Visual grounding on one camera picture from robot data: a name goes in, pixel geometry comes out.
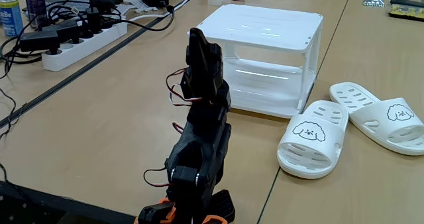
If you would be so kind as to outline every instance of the red wire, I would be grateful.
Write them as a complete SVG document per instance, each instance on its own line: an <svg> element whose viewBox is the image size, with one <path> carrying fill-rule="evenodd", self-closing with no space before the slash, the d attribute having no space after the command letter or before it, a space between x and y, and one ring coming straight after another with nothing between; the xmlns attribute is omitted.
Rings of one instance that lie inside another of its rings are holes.
<svg viewBox="0 0 424 224"><path fill-rule="evenodd" d="M182 73L184 73L186 71L186 68L181 68L181 69L179 69L179 70L176 70L175 72L173 72L173 73L171 73L170 75L168 75L167 77L166 77L166 87L168 88L168 90L170 91L170 100L171 100L171 103L173 104L173 105L175 105L175 106L182 106L182 105L184 105L184 104L174 104L174 102L172 102L172 94L174 94L174 95L176 95L177 97L179 97L180 99L182 99L183 101L186 101L186 102L194 102L194 101L200 101L201 100L201 98L190 98L190 99L185 99L181 94L179 94L178 92L176 92L175 90L174 90L174 87L177 85L177 84L174 84L172 87L170 86L170 84L168 83L168 80L169 80L169 78L170 77L172 77L172 76L176 76L176 75L180 75L180 74L182 74Z"/></svg>
<svg viewBox="0 0 424 224"><path fill-rule="evenodd" d="M171 186L171 184L152 184L151 182L147 181L147 179L146 179L146 173L147 173L147 172L149 172L149 171L163 171L163 170L165 170L165 169L166 169L166 168L161 168L161 169L148 169L148 170L144 171L144 174L143 174L143 179L144 179L144 181L145 181L148 185L153 186L153 187L156 187L156 188L161 188L161 187L168 187L168 186Z"/></svg>
<svg viewBox="0 0 424 224"><path fill-rule="evenodd" d="M183 128L181 125L177 124L176 122L172 122L172 126L174 127L174 129L175 129L178 133L180 133L180 134L182 134L182 133L183 133L184 128Z"/></svg>

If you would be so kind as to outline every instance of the robotic arm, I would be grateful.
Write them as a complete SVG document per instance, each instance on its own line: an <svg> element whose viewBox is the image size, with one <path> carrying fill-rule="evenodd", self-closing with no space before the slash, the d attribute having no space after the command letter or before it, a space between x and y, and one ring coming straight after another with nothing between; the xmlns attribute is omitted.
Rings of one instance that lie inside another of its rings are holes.
<svg viewBox="0 0 424 224"><path fill-rule="evenodd" d="M231 135L226 123L231 99L223 79L221 47L192 28L186 62L189 67L181 81L184 98L201 99L193 102L181 138L165 161L169 201L145 207L138 224L230 223L235 218L229 192L213 195L223 176Z"/></svg>

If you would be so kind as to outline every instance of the shelf leg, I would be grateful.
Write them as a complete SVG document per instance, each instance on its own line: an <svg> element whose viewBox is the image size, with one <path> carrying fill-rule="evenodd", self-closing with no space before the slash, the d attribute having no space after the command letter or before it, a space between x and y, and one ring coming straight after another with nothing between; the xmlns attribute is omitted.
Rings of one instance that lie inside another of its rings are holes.
<svg viewBox="0 0 424 224"><path fill-rule="evenodd" d="M322 32L322 27L319 27L315 37L312 40L311 65L309 69L314 74L317 74L317 71L318 71L319 47L321 45L321 32Z"/></svg>
<svg viewBox="0 0 424 224"><path fill-rule="evenodd" d="M234 44L225 43L222 47L223 49L223 59L225 58L238 58L236 55L236 49Z"/></svg>
<svg viewBox="0 0 424 224"><path fill-rule="evenodd" d="M303 55L303 67L302 67L302 79L301 79L301 84L300 84L300 96L299 96L299 103L297 104L297 109L300 110L302 109L302 107L305 105L306 103L306 77L307 77L307 73L309 71L309 67L311 64L311 52L312 52L312 48L309 49L306 53L302 54Z"/></svg>

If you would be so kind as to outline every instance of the white power strip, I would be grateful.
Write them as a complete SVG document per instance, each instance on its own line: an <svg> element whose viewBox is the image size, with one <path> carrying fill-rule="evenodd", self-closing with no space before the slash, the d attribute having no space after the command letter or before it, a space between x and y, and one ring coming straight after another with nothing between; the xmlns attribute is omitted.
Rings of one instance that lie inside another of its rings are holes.
<svg viewBox="0 0 424 224"><path fill-rule="evenodd" d="M92 38L80 38L81 43L63 43L60 45L60 51L57 55L49 55L42 53L42 64L45 70L57 72L73 63L85 58L93 52L103 48L116 39L128 33L126 23L113 25L111 28L103 29L99 34L95 34Z"/></svg>

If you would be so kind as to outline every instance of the white cable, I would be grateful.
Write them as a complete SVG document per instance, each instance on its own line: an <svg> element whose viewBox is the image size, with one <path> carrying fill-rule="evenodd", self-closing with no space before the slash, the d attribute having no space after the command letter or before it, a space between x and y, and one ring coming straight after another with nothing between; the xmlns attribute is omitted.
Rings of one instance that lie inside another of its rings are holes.
<svg viewBox="0 0 424 224"><path fill-rule="evenodd" d="M180 3L179 5L177 5L174 10L177 11L179 8L181 8L183 5L185 5L189 0L184 0L183 3ZM137 21L139 19L143 19L143 18L150 18L150 17L154 17L154 18L164 18L167 17L168 15L170 15L169 12L164 13L163 15L141 15L135 18L130 19L130 21Z"/></svg>

